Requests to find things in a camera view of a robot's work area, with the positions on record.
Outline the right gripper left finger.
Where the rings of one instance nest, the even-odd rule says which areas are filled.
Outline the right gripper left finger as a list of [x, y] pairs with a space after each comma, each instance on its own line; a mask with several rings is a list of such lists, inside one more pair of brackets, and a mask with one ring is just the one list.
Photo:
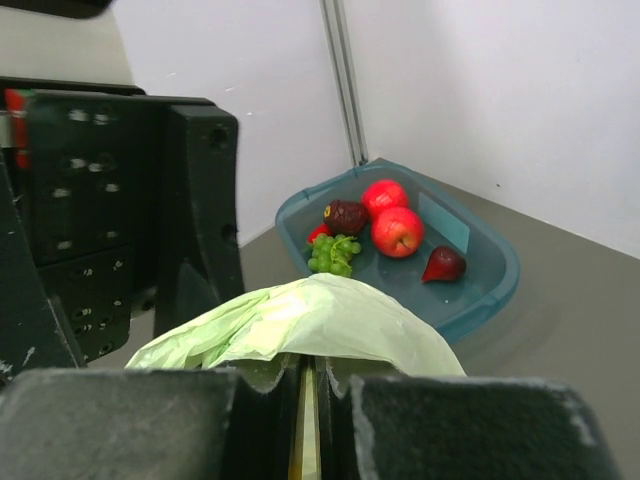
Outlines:
[[5, 479], [284, 479], [297, 361], [39, 369], [1, 394]]

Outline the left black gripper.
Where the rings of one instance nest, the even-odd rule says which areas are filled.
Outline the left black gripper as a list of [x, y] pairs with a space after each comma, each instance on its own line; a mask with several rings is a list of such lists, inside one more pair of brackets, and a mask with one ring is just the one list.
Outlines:
[[1, 81], [1, 381], [82, 368], [239, 296], [240, 124], [205, 98]]

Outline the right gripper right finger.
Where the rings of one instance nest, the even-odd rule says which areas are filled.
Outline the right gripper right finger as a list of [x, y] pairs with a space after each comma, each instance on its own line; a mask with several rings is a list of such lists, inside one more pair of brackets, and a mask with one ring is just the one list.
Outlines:
[[619, 479], [598, 421], [541, 378], [412, 378], [318, 358], [325, 479]]

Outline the green plastic bag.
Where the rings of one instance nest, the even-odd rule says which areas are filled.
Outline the green plastic bag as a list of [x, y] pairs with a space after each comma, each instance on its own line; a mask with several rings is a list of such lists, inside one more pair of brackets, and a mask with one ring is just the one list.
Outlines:
[[411, 377], [464, 376], [447, 341], [396, 299], [318, 273], [242, 294], [151, 340], [129, 369], [212, 369], [299, 354], [386, 362]]

